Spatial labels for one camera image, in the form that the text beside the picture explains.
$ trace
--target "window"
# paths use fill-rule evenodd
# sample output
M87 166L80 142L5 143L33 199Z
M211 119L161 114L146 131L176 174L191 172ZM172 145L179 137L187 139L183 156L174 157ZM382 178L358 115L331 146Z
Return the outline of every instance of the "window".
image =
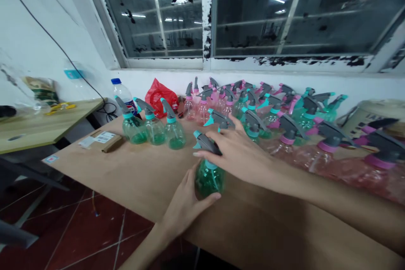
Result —
M106 0L127 58L202 57L201 0Z
M405 42L404 0L93 1L123 68L375 73Z
M404 0L217 0L214 56L372 54Z

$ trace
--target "paper label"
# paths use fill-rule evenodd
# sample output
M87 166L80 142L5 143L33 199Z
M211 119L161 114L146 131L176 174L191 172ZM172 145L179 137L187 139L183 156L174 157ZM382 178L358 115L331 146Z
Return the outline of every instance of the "paper label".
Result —
M83 139L81 142L79 142L79 145L82 146L83 148L88 149L89 146L94 142L94 138L89 136L85 139Z
M113 134L113 133L103 132L100 135L98 135L96 138L94 138L94 141L97 141L99 143L106 143L114 136L115 136L115 134Z
M47 163L53 163L55 160L58 160L58 159L59 159L58 156L56 156L56 155L51 155L51 156L49 156L48 158L45 158L45 161L46 161Z

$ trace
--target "desk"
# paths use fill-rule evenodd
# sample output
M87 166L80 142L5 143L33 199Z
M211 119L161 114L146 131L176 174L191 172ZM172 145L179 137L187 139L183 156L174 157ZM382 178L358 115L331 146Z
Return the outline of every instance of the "desk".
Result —
M51 166L111 200L156 222L163 216L192 156L194 122L182 150L126 142L111 153L77 142ZM101 129L123 135L122 117ZM341 149L340 157L357 151ZM222 198L184 234L185 239L241 269L396 269L397 254L327 212L292 197L226 175Z
M0 154L50 144L57 146L58 141L83 118L88 117L95 129L100 127L92 113L103 104L101 98L77 101L73 104L76 104L76 108L59 111L53 115L17 115L0 122ZM20 135L23 136L19 139L9 140Z

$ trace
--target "plastic bag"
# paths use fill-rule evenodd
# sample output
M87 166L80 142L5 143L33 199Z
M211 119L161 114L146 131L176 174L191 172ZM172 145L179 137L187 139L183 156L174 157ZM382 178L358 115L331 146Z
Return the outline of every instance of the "plastic bag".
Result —
M170 105L172 104L173 99L177 99L175 92L169 90L155 78L151 88L146 93L145 101L155 109L153 114L159 119L166 116L166 113L163 113L163 105L160 101L160 98L162 97L166 99Z

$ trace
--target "black cable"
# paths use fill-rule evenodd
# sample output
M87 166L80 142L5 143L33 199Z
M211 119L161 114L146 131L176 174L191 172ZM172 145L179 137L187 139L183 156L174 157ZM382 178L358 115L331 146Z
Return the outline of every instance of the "black cable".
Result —
M107 122L108 119L110 119L110 121L113 120L112 117L117 118L117 115L115 115L115 111L117 110L117 106L113 103L110 102L105 102L104 97L101 96L101 94L83 77L83 75L80 73L80 71L76 68L75 64L73 63L73 61L70 59L70 57L68 56L68 54L65 52L65 50L60 46L60 44L55 40L55 38L46 30L46 28L43 27L43 25L35 18L35 16L31 13L30 9L25 5L25 3L20 0L21 4L25 7L25 9L27 10L27 12L31 15L31 17L38 23L38 25L44 30L45 33L48 34L48 36L56 43L56 45L60 48L60 50L65 54L66 58L69 60L69 62L71 63L71 65L75 68L76 72L80 75L80 77L101 97L101 99L103 100L103 107L99 110L96 110L96 112L98 113L105 113L106 114L106 120ZM107 104L112 104L115 107L115 110L112 112L107 112L105 106Z

